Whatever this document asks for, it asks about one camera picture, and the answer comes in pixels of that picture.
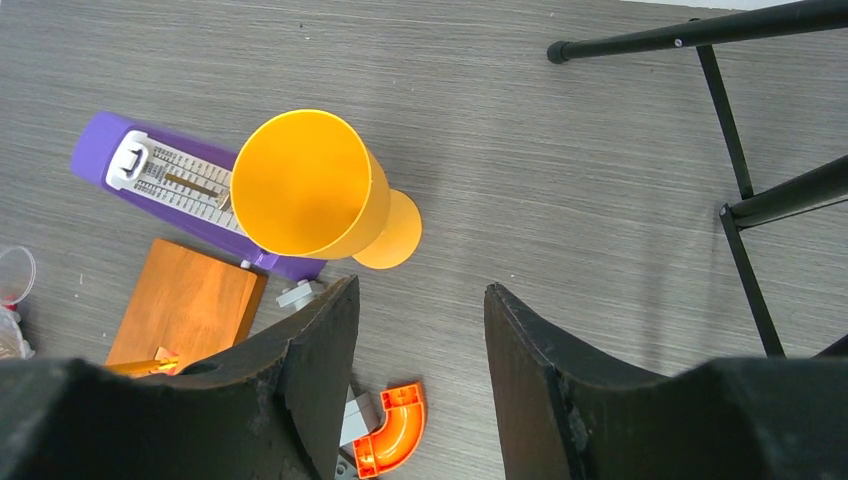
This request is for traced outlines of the clear wine glass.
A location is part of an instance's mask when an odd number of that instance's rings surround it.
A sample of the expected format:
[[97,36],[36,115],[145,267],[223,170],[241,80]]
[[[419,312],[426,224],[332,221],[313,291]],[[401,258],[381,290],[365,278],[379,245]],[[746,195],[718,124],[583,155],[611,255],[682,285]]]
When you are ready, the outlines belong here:
[[35,351],[24,338],[19,304],[30,293],[37,264],[31,251],[20,245],[1,246],[1,359],[27,360]]

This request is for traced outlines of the gold wire glass rack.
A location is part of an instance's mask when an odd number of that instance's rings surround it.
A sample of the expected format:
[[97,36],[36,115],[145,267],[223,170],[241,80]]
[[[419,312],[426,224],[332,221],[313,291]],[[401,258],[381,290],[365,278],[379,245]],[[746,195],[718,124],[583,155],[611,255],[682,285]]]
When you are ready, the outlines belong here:
[[176,375],[245,340],[267,276],[153,241],[106,360],[125,375]]

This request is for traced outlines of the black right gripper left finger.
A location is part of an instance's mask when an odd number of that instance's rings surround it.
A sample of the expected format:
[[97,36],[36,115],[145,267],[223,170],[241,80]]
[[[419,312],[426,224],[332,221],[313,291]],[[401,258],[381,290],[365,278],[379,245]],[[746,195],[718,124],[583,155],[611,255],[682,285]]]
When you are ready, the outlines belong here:
[[1,364],[5,479],[331,479],[360,285],[317,299],[181,373],[82,359]]

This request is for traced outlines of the orange plastic goblet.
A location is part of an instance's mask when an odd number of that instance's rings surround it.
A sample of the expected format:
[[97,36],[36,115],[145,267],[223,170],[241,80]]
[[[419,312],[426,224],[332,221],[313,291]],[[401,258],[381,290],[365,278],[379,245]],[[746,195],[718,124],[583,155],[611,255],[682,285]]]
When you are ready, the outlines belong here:
[[240,149],[230,180],[239,226],[282,256],[338,260],[372,269],[408,260],[423,234],[415,202],[390,187],[357,131],[323,110],[279,114]]

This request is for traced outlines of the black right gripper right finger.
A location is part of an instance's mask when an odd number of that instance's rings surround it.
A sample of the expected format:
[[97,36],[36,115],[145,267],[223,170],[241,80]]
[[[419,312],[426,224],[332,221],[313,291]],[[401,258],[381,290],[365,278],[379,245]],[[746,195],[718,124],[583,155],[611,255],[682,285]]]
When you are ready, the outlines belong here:
[[666,377],[484,295],[509,479],[843,479],[847,361],[717,358]]

